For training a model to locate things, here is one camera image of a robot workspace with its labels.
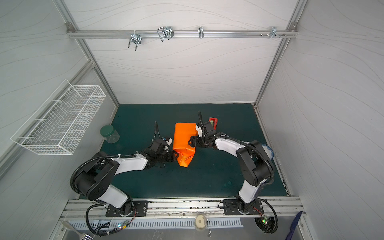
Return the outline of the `orange wrapping paper sheet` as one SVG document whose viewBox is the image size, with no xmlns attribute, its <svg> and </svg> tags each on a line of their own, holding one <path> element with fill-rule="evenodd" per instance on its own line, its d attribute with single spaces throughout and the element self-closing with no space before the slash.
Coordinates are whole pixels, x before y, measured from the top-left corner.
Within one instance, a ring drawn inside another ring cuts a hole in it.
<svg viewBox="0 0 384 240">
<path fill-rule="evenodd" d="M 191 137 L 197 135 L 196 124 L 194 123 L 176 123 L 173 140 L 173 151 L 176 161 L 180 167 L 187 168 L 191 163 L 196 147 L 192 147 L 189 142 Z"/>
</svg>

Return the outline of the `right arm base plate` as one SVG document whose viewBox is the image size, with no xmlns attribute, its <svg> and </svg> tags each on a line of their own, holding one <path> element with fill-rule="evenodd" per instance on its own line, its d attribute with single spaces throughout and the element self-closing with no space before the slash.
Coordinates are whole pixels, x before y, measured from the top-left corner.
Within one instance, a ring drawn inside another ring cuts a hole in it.
<svg viewBox="0 0 384 240">
<path fill-rule="evenodd" d="M 218 204 L 218 208 L 224 211 L 226 216 L 234 215 L 263 215 L 264 209 L 261 201 L 254 200 L 251 203 L 244 204 L 239 199 L 224 199 Z"/>
</svg>

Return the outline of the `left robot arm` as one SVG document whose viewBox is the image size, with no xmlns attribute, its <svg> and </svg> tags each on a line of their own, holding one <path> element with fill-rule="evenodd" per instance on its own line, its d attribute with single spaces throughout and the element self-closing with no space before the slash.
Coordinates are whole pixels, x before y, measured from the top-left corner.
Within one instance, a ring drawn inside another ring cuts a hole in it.
<svg viewBox="0 0 384 240">
<path fill-rule="evenodd" d="M 169 137 L 155 139 L 147 149 L 133 155 L 107 155 L 99 152 L 74 171 L 70 186 L 73 191 L 90 201 L 124 210 L 129 207 L 131 200 L 128 194 L 112 185 L 114 177 L 172 162 L 172 142 Z"/>
</svg>

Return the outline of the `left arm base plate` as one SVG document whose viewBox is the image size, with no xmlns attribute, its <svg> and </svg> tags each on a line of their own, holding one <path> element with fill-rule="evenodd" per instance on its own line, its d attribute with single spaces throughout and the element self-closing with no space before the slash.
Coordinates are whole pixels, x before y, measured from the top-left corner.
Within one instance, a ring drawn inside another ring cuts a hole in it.
<svg viewBox="0 0 384 240">
<path fill-rule="evenodd" d="M 148 201 L 128 201 L 122 207 L 116 208 L 108 205 L 106 217 L 145 217 L 147 214 Z"/>
</svg>

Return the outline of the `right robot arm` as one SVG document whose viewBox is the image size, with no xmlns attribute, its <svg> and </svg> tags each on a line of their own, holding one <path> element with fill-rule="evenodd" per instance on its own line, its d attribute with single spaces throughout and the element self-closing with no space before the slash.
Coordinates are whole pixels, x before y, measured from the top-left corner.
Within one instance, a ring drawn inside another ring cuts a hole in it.
<svg viewBox="0 0 384 240">
<path fill-rule="evenodd" d="M 238 159 L 244 183 L 237 199 L 246 206 L 254 203 L 265 186 L 275 181 L 272 164 L 273 151 L 258 141 L 244 142 L 223 133 L 217 133 L 210 122 L 195 126 L 197 136 L 193 139 L 200 147 L 214 148 Z"/>
</svg>

